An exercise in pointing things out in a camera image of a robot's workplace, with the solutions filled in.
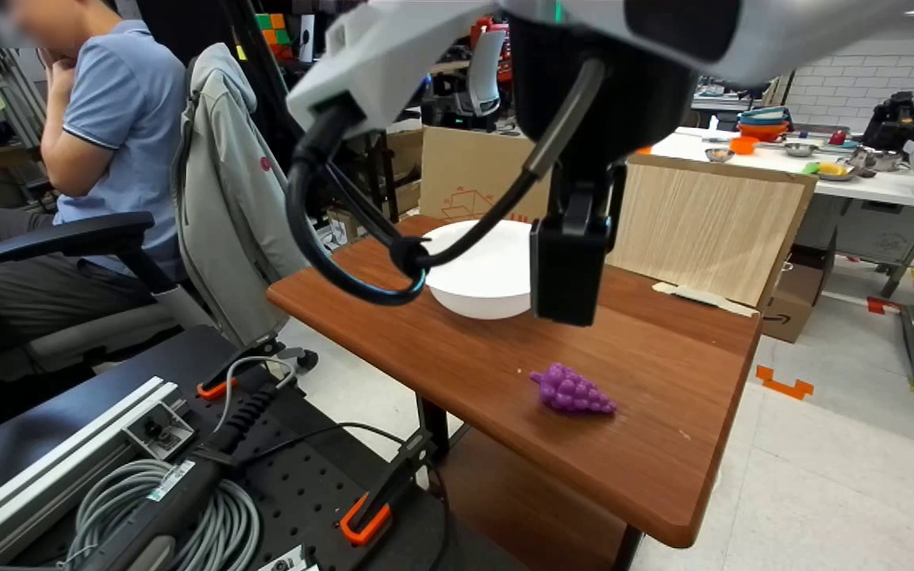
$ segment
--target white wall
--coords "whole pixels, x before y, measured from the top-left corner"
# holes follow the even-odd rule
[[[840,124],[864,134],[892,91],[914,91],[914,23],[797,71],[787,107],[797,124]]]

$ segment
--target gray floor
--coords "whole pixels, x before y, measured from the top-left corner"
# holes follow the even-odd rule
[[[635,571],[914,567],[914,386],[894,314],[864,304],[878,285],[871,266],[840,261],[799,342],[763,340],[755,366],[811,382],[812,397],[792,401],[753,379],[698,546],[644,541]],[[900,299],[914,301],[910,277]],[[304,382],[325,412],[398,434],[417,428],[413,395],[398,382],[303,325],[285,340],[325,353]]]

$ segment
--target coiled cable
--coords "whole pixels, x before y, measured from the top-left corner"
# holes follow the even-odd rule
[[[135,461],[96,484],[77,509],[77,537],[68,561],[100,549],[178,466],[162,461]],[[236,485],[218,484],[199,517],[199,526],[181,543],[175,556],[178,571],[249,571],[262,549],[262,511],[255,500]]]

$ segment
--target white bowl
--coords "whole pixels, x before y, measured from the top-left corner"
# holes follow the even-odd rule
[[[819,151],[816,141],[787,141],[787,143],[784,143],[784,154],[787,154],[792,158],[811,158],[811,155],[816,155],[816,151]]]
[[[472,226],[465,220],[429,233],[425,252],[446,252]],[[425,285],[448,310],[472,321],[508,321],[531,310],[531,226],[499,221],[465,256],[431,266]]]

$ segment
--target person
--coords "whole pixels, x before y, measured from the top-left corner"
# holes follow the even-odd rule
[[[0,240],[42,226],[153,213],[157,226],[143,248],[175,277],[175,165],[188,71],[143,18],[121,18],[104,0],[72,0],[72,11],[81,50],[46,53],[42,162],[58,191],[58,213],[0,210]],[[113,256],[46,254],[0,265],[0,321],[16,340],[150,301],[150,291]]]

